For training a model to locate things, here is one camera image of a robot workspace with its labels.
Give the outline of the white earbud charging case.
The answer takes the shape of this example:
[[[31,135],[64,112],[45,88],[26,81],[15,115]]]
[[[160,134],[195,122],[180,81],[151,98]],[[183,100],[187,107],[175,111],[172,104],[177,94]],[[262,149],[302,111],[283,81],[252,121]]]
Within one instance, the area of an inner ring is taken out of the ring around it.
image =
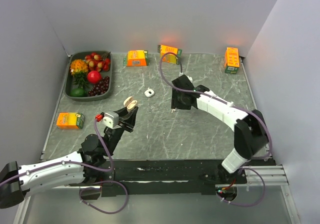
[[[151,98],[152,96],[155,95],[155,92],[154,92],[153,89],[148,88],[147,90],[145,90],[144,95],[145,95],[147,98]]]

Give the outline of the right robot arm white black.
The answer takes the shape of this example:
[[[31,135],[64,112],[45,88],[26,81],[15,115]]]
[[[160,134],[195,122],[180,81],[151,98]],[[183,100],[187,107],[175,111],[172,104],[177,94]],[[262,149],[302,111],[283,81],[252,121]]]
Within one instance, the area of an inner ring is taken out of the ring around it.
[[[173,109],[189,110],[194,107],[212,115],[233,131],[234,147],[218,171],[219,179],[230,183],[236,171],[270,142],[263,115],[258,110],[239,109],[203,85],[195,87],[186,75],[179,76],[171,83]]]

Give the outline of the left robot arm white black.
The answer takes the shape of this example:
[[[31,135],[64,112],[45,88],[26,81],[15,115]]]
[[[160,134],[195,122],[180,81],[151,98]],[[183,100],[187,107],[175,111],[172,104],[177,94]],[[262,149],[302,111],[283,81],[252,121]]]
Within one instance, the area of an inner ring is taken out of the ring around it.
[[[66,156],[30,165],[7,163],[0,173],[0,207],[16,206],[30,195],[60,185],[92,185],[102,173],[112,173],[113,152],[123,133],[133,132],[138,109],[124,107],[98,114],[93,123],[95,134]]]

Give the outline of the pink earbud charging case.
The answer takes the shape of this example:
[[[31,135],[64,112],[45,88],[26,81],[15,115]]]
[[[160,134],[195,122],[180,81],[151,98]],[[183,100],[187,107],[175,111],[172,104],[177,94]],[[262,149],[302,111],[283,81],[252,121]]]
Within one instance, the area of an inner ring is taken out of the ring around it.
[[[137,104],[138,101],[135,100],[133,96],[127,97],[123,102],[123,105],[126,107],[128,112],[132,111]]]

